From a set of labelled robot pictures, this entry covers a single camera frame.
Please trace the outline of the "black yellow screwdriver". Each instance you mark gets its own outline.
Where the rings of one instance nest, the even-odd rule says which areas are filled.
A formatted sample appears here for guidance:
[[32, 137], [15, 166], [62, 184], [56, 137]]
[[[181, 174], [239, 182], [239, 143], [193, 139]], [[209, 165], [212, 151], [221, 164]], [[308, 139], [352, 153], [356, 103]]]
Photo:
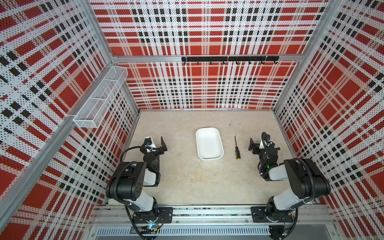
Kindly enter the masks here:
[[241, 154], [240, 154], [240, 150], [239, 150], [238, 145], [237, 145], [237, 139], [236, 139], [236, 136], [234, 136], [234, 139], [235, 139], [235, 154], [236, 154], [236, 159], [237, 159], [237, 160], [240, 160], [240, 159], [241, 159]]

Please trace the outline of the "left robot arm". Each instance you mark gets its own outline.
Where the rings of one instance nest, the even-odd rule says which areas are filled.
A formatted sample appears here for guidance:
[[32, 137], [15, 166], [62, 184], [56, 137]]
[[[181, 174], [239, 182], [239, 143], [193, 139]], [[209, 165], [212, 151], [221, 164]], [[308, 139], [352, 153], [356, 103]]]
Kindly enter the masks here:
[[[125, 162], [124, 156], [131, 150], [140, 150], [143, 160]], [[168, 150], [163, 138], [157, 147], [151, 137], [140, 146], [129, 147], [122, 152], [120, 163], [106, 187], [106, 196], [128, 209], [134, 224], [169, 224], [173, 218], [172, 207], [159, 207], [156, 198], [144, 188], [158, 187], [161, 180], [160, 156]]]

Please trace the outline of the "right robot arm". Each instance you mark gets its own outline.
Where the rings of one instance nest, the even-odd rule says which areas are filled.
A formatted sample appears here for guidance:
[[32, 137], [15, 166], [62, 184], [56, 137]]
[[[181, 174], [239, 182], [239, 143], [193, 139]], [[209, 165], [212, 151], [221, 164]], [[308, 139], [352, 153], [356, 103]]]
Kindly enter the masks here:
[[260, 176], [267, 182], [287, 180], [290, 184], [281, 194], [270, 197], [265, 206], [251, 208], [255, 223], [293, 222], [291, 213], [331, 193], [329, 181], [311, 159], [293, 158], [278, 164], [279, 150], [266, 132], [262, 133], [259, 143], [250, 139], [249, 151], [259, 157]]

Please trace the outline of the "white rectangular plastic bin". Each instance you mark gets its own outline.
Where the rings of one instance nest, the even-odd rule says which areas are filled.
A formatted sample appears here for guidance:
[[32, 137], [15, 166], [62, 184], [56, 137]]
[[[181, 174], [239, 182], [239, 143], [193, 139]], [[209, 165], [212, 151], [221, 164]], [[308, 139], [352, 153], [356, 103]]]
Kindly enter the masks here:
[[219, 160], [224, 155], [224, 147], [218, 129], [200, 128], [196, 131], [198, 156], [202, 161]]

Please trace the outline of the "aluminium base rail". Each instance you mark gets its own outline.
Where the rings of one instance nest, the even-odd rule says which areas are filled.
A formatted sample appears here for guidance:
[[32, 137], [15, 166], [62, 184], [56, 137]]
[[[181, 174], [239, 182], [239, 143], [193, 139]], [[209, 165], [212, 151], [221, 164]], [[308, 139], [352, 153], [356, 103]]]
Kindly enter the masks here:
[[287, 232], [288, 240], [341, 240], [336, 219], [325, 205], [304, 205], [298, 215], [278, 222], [263, 219], [260, 205], [171, 205], [167, 221], [137, 224], [147, 239], [270, 239]]

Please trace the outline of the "black wall hook rail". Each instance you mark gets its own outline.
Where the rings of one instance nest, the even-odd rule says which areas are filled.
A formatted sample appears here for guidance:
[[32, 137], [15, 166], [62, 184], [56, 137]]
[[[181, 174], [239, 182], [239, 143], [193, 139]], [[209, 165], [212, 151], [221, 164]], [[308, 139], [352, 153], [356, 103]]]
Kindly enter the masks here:
[[202, 62], [277, 62], [279, 56], [213, 56], [213, 57], [181, 57], [183, 63], [202, 63]]

